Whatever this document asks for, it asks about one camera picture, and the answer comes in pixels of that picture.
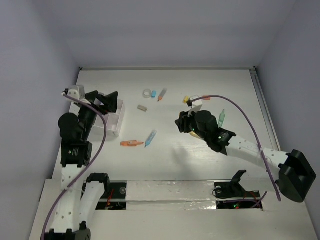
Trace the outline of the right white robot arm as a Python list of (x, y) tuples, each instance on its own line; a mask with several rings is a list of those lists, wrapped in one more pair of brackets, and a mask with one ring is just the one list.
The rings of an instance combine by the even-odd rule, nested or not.
[(175, 120), (180, 133), (195, 133), (214, 152), (234, 157), (264, 168), (287, 199), (302, 203), (317, 175), (305, 155), (263, 148), (234, 132), (218, 126), (216, 118), (207, 110), (183, 111)]

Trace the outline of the yellow highlighter pen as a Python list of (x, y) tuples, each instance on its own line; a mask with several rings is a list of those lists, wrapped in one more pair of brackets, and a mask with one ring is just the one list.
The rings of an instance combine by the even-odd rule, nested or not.
[(199, 138), (199, 136), (198, 136), (196, 133), (194, 133), (194, 132), (190, 132), (189, 134), (190, 134), (192, 137)]

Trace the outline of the yellow highlighter cap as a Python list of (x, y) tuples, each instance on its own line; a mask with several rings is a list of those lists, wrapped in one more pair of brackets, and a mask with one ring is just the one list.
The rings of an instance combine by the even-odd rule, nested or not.
[(189, 100), (189, 97), (185, 96), (184, 99), (183, 99), (183, 103), (186, 104), (188, 100)]

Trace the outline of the grey eraser block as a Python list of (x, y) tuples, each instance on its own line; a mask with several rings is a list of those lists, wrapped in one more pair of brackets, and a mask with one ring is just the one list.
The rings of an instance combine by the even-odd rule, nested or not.
[(148, 108), (143, 105), (138, 105), (137, 108), (141, 111), (147, 112)]

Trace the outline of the clear tape roll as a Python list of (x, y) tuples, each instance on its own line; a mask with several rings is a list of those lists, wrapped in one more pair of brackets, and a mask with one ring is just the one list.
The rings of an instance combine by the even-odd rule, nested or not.
[(145, 89), (142, 93), (142, 96), (144, 98), (148, 99), (152, 96), (152, 91), (150, 89)]

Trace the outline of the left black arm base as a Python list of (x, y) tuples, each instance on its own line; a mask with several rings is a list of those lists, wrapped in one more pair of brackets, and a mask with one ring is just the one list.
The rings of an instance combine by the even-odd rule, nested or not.
[(126, 181), (110, 181), (107, 173), (91, 173), (82, 185), (82, 194), (87, 192), (87, 184), (90, 182), (99, 182), (103, 184), (104, 193), (96, 205), (96, 210), (126, 210)]

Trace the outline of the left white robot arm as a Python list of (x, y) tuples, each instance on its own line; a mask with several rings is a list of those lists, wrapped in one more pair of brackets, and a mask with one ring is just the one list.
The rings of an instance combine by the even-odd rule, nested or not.
[[(76, 85), (65, 89), (62, 96), (79, 107), (78, 114), (67, 112), (58, 120), (61, 137), (60, 193), (50, 208), (42, 227), (42, 240), (89, 240), (90, 222), (101, 198), (111, 193), (107, 173), (88, 170), (101, 153), (107, 138), (105, 116), (118, 110), (118, 95), (104, 95), (97, 90), (85, 93)], [(100, 118), (103, 136), (95, 155), (89, 142), (91, 130)]]

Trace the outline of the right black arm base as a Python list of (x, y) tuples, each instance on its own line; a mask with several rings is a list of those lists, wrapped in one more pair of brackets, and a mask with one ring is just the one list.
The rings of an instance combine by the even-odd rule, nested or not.
[(217, 199), (218, 210), (263, 209), (259, 191), (247, 191), (241, 184), (241, 177), (246, 170), (239, 170), (231, 180), (214, 183), (212, 195)]

